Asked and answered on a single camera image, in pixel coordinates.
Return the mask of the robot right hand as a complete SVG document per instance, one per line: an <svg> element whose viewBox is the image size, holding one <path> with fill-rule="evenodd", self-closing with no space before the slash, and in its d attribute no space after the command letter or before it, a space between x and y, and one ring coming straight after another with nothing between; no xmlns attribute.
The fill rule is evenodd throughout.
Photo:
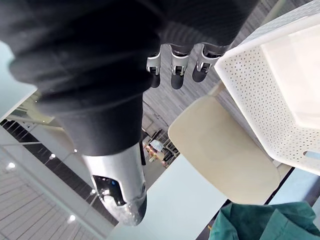
<svg viewBox="0 0 320 240"><path fill-rule="evenodd" d="M13 77L39 90L38 109L82 154L99 199L121 224L147 209L143 94L156 83L160 47L186 58L206 50L203 73L234 42L255 0L3 0L0 40Z"/></svg>

